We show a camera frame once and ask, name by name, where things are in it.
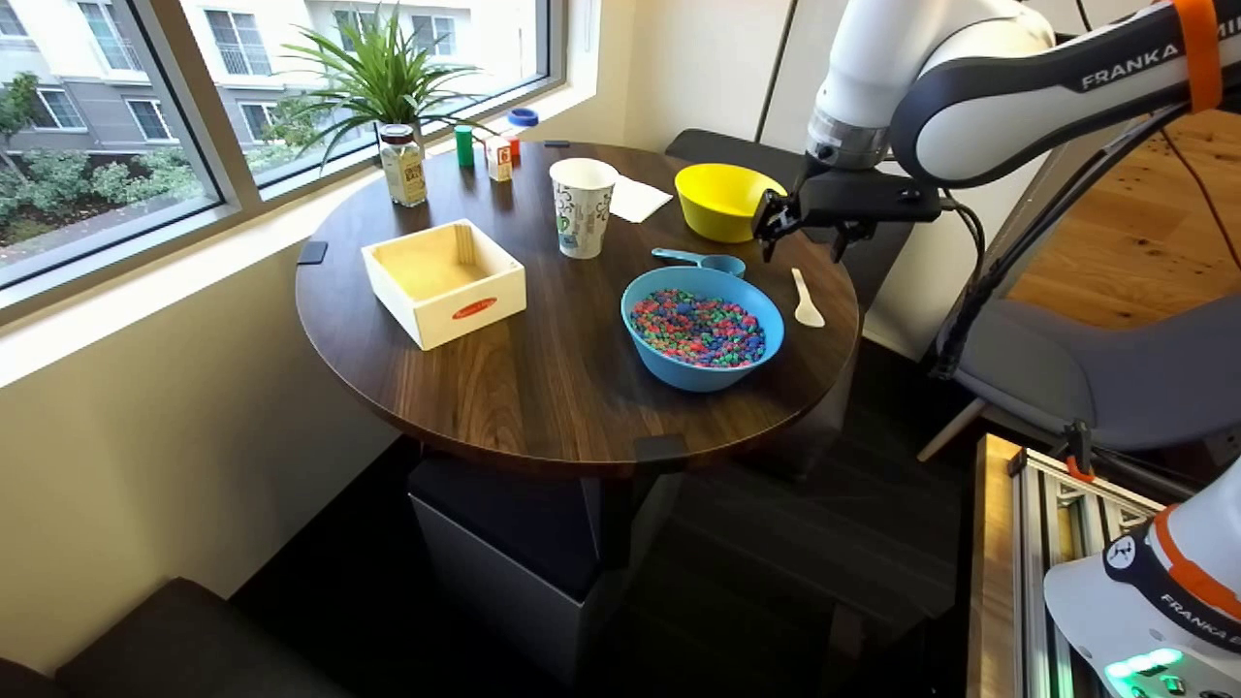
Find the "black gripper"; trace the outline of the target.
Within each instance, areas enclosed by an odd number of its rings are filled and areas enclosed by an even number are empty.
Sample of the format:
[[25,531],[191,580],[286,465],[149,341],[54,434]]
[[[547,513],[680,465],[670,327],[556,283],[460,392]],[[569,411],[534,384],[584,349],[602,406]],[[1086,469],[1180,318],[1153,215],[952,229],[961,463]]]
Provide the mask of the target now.
[[814,169],[790,194],[765,190],[752,235],[765,256],[799,229],[831,229],[831,251],[844,256],[853,242],[870,242],[888,220],[936,220],[941,198],[936,185],[879,169]]

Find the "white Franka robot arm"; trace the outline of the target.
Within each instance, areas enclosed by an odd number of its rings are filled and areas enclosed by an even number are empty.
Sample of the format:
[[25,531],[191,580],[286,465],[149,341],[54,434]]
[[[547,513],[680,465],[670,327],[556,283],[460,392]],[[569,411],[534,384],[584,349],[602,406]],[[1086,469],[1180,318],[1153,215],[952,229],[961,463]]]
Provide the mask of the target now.
[[808,169],[769,190],[765,247],[803,226],[861,235],[936,220],[980,185],[1142,114],[1220,107],[1241,84],[1241,0],[1153,0],[1059,38],[1023,0],[844,0],[808,119]]

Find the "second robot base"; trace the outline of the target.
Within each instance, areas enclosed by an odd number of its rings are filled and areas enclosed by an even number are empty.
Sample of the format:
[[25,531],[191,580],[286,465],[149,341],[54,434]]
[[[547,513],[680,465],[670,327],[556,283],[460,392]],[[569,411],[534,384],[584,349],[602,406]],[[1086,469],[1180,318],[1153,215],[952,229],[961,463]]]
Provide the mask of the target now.
[[1052,566],[1045,609],[1108,698],[1241,698],[1241,465]]

